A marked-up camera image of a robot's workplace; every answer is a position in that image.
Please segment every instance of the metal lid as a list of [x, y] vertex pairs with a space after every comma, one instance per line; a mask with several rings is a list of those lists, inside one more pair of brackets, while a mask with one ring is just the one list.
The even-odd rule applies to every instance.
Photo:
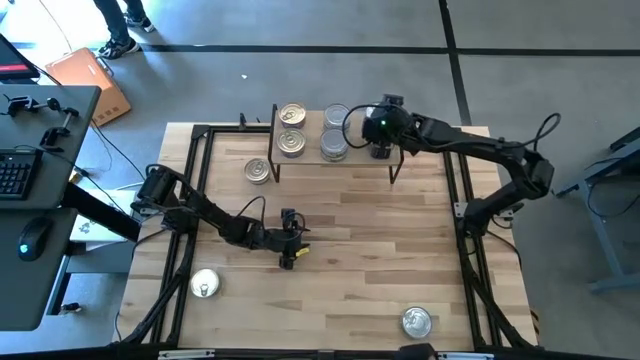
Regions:
[[278, 147], [284, 152], [298, 152], [306, 142], [304, 134], [298, 130], [288, 129], [278, 135]]
[[411, 307], [402, 315], [402, 328], [413, 339], [422, 339], [431, 332], [431, 316], [421, 307]]
[[278, 116], [282, 122], [296, 125], [302, 122], [307, 115], [307, 110], [305, 110], [302, 104], [291, 103], [287, 104], [280, 109], [280, 113]]
[[269, 177], [269, 164], [263, 159], [251, 159], [244, 166], [244, 173], [250, 181], [262, 181]]
[[338, 129], [327, 130], [320, 138], [320, 148], [327, 155], [339, 156], [348, 149], [347, 142], [344, 141], [342, 131]]
[[368, 108], [365, 109], [365, 115], [367, 117], [371, 117], [371, 115], [373, 114], [373, 110], [377, 109], [376, 107], [373, 106], [369, 106]]
[[211, 269], [202, 269], [191, 277], [191, 292], [201, 298], [213, 295], [220, 287], [218, 274]]
[[349, 119], [345, 119], [345, 116], [349, 113], [349, 108], [342, 104], [331, 104], [324, 110], [324, 118], [327, 124], [332, 127], [342, 126], [342, 122], [345, 121], [345, 127], [349, 125]]

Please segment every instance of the wooden tabletop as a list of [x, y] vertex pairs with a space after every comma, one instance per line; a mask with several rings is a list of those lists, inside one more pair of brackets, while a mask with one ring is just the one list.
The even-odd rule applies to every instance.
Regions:
[[[192, 125], [167, 125], [160, 163], [183, 171]], [[486, 127], [463, 130], [488, 134]], [[201, 222], [193, 273], [215, 269], [222, 285], [213, 298], [189, 293], [180, 346], [397, 349], [412, 342], [400, 328], [400, 314], [416, 305], [433, 317], [427, 341], [436, 349], [472, 349], [442, 156], [408, 157], [395, 185], [377, 168], [305, 166], [291, 167], [279, 184], [272, 179], [256, 186], [244, 178], [243, 168], [251, 158], [266, 158], [268, 139], [263, 134], [216, 135], [206, 194], [232, 214], [264, 195], [267, 226], [279, 225], [282, 207], [295, 208], [311, 228], [304, 235], [311, 252], [296, 261], [293, 271], [280, 270], [278, 254], [228, 245]], [[470, 158], [469, 167], [476, 196], [500, 186], [495, 164]], [[245, 214], [259, 216], [259, 211], [256, 205]], [[157, 230], [159, 220], [152, 221], [141, 236]], [[510, 231], [490, 228], [512, 241]], [[120, 309], [123, 336], [158, 295], [168, 241], [165, 234], [136, 250]], [[535, 343], [516, 255], [491, 237], [484, 242], [497, 303]], [[489, 341], [481, 305], [479, 313]]]
[[[354, 145], [363, 144], [362, 121], [364, 120], [364, 111], [355, 111], [349, 115], [351, 126], [346, 129], [347, 138]], [[369, 155], [369, 147], [362, 149], [347, 150], [347, 157], [340, 162], [329, 162], [322, 158], [320, 154], [320, 138], [324, 132], [324, 111], [307, 111], [305, 124], [300, 130], [307, 139], [304, 153], [296, 158], [288, 158], [282, 155], [282, 151], [278, 148], [278, 135], [286, 130], [282, 126], [280, 119], [276, 118], [273, 123], [273, 152], [271, 161], [274, 164], [293, 164], [293, 165], [336, 165], [336, 166], [395, 166], [400, 163], [400, 148], [397, 146], [391, 151], [388, 159], [374, 159]]]

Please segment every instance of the computer mouse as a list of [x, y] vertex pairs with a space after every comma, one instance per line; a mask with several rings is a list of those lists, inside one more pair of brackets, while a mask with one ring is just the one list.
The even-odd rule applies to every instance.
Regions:
[[18, 240], [18, 257], [22, 261], [34, 261], [42, 255], [53, 221], [47, 217], [37, 217], [22, 229]]

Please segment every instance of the person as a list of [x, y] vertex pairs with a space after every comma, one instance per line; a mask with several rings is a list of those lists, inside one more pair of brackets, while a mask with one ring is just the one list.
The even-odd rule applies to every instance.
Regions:
[[140, 50], [140, 45], [129, 36], [127, 27], [141, 28], [152, 32], [155, 27], [144, 12], [141, 0], [125, 0], [127, 11], [123, 14], [116, 0], [93, 0], [102, 12], [111, 39], [98, 49], [98, 55], [106, 59], [117, 59], [125, 54]]

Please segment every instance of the sneaker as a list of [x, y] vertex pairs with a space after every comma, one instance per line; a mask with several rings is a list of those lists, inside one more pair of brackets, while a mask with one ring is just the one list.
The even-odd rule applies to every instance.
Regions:
[[129, 16], [128, 13], [125, 13], [124, 19], [127, 22], [128, 27], [139, 27], [146, 32], [152, 32], [156, 29], [156, 27], [151, 23], [151, 20], [149, 20], [149, 18], [146, 16], [144, 17], [144, 19], [134, 20]]
[[98, 55], [105, 59], [113, 60], [124, 54], [134, 53], [138, 50], [140, 50], [140, 45], [133, 39], [130, 39], [127, 45], [118, 44], [111, 39], [98, 50]]

